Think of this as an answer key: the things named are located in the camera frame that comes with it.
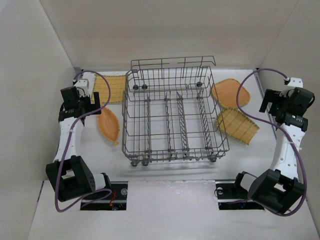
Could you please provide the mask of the orange rounded woven plate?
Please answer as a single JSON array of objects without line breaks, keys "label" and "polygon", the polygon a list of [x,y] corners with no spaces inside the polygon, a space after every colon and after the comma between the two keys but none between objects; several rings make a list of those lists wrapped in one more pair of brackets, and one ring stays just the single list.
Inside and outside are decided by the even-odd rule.
[{"label": "orange rounded woven plate", "polygon": [[[215,83],[211,88],[212,96],[223,108],[237,108],[237,92],[240,82],[234,78],[226,78]],[[249,103],[250,93],[242,86],[239,91],[238,103],[242,107]]]}]

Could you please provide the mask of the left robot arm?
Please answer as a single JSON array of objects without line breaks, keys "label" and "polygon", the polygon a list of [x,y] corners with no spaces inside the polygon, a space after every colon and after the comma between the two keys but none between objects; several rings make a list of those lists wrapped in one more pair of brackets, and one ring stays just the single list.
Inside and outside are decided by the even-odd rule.
[{"label": "left robot arm", "polygon": [[93,174],[80,156],[81,136],[85,126],[84,114],[101,107],[99,93],[94,92],[91,103],[89,88],[84,85],[62,89],[63,103],[59,110],[59,145],[52,163],[45,167],[53,189],[59,183],[57,199],[66,202],[100,189],[109,189],[111,182],[104,173]]}]

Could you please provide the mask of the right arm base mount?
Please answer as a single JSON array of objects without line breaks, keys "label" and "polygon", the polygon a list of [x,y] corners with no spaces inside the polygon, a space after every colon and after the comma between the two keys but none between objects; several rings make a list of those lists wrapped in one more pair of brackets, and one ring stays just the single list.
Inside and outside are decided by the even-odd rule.
[{"label": "right arm base mount", "polygon": [[221,211],[265,210],[260,204],[248,200],[248,191],[233,180],[216,181],[214,195]]}]

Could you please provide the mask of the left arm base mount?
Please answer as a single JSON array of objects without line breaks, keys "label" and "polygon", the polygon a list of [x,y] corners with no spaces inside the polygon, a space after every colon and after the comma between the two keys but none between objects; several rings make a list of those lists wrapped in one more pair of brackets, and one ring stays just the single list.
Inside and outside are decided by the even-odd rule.
[{"label": "left arm base mount", "polygon": [[112,193],[97,192],[85,197],[80,203],[81,211],[125,211],[127,209],[128,182],[111,182]]}]

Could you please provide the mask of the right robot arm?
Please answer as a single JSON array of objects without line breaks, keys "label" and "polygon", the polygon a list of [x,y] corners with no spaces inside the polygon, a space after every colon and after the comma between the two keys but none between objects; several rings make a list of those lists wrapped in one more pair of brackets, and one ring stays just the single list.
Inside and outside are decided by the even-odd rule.
[{"label": "right robot arm", "polygon": [[272,164],[253,181],[243,181],[245,171],[235,179],[235,186],[246,192],[248,200],[278,216],[295,214],[306,198],[307,177],[299,150],[308,129],[303,115],[314,100],[314,93],[302,87],[267,89],[259,111],[265,112],[271,104],[269,114],[275,117],[275,122],[270,123],[277,129]]}]

